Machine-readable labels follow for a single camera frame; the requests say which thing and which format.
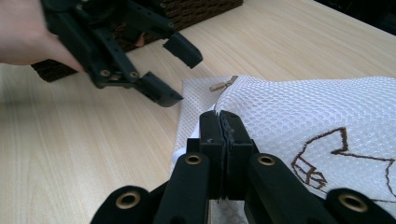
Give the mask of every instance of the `human hand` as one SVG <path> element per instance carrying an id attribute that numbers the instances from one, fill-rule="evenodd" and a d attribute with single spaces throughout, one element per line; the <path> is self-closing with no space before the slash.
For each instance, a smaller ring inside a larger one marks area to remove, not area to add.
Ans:
<path id="1" fill-rule="evenodd" d="M 136 45 L 144 45 L 141 37 Z M 0 0 L 0 63 L 32 64 L 47 59 L 84 69 L 46 27 L 40 0 Z"/>

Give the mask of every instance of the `light wood surface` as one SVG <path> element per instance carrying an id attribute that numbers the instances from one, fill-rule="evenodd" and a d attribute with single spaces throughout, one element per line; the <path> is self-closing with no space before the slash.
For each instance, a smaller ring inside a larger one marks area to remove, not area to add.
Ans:
<path id="1" fill-rule="evenodd" d="M 204 55 L 192 70 L 163 41 L 128 56 L 179 92 L 189 77 L 396 77 L 395 36 L 311 0 L 245 0 L 182 34 Z M 0 223 L 89 223 L 114 189 L 155 189 L 178 113 L 86 75 L 48 84 L 30 66 L 0 64 Z"/>

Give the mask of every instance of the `brown basket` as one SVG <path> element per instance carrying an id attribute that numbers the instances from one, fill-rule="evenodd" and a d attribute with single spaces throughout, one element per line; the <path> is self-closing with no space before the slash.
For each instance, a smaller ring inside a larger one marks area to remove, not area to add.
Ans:
<path id="1" fill-rule="evenodd" d="M 163 0 L 163 2 L 167 5 L 167 16 L 177 30 L 207 20 L 243 4 L 243 0 Z M 130 43 L 120 37 L 122 31 L 122 25 L 119 25 L 114 30 L 114 35 L 121 47 L 125 51 L 135 49 L 134 43 Z M 145 35 L 145 43 L 155 40 L 157 40 L 156 37 Z M 48 82 L 76 73 L 72 68 L 53 60 L 35 63 L 32 64 L 32 67 L 41 78 Z"/>

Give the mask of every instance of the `zipper pull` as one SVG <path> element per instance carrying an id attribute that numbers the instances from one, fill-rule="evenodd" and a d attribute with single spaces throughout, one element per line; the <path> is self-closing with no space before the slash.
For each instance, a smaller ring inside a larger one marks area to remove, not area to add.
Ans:
<path id="1" fill-rule="evenodd" d="M 210 91 L 219 91 L 221 89 L 223 89 L 225 87 L 225 89 L 227 89 L 227 87 L 233 85 L 233 83 L 236 81 L 236 79 L 238 78 L 238 76 L 232 76 L 230 80 L 228 80 L 227 82 L 220 82 L 217 83 L 213 86 L 211 86 L 209 89 Z"/>

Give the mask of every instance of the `brass grommet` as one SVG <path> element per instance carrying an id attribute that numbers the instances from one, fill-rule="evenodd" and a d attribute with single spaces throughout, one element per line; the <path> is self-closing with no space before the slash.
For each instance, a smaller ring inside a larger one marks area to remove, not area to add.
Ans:
<path id="1" fill-rule="evenodd" d="M 367 204 L 362 199 L 353 194 L 343 193 L 338 196 L 338 200 L 343 206 L 355 212 L 363 213 L 369 209 Z"/>
<path id="2" fill-rule="evenodd" d="M 201 163 L 202 158 L 200 156 L 197 156 L 197 155 L 190 155 L 190 156 L 186 157 L 186 159 L 184 159 L 184 161 L 187 164 L 196 165 L 196 164 Z"/>
<path id="3" fill-rule="evenodd" d="M 272 159 L 269 156 L 260 156 L 258 159 L 259 163 L 261 163 L 262 165 L 274 165 L 275 164 L 275 160 Z"/>
<path id="4" fill-rule="evenodd" d="M 134 190 L 121 194 L 116 200 L 119 209 L 130 209 L 137 206 L 140 202 L 140 194 Z"/>

